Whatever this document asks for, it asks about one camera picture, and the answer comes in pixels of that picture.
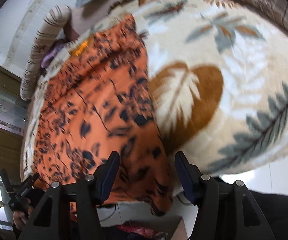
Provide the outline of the person left hand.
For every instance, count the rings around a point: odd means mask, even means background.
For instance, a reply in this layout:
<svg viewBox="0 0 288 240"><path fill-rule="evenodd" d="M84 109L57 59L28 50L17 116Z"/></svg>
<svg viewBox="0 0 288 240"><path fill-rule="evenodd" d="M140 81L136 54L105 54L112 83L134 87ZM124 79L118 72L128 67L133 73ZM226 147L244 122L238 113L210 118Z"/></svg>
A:
<svg viewBox="0 0 288 240"><path fill-rule="evenodd" d="M28 223L28 219L30 218L31 213L34 211L34 208L31 205L31 200L26 198L26 202L27 209L25 212L19 210L15 210L13 212L13 222L15 224L15 227L20 231L23 231L25 225Z"/></svg>

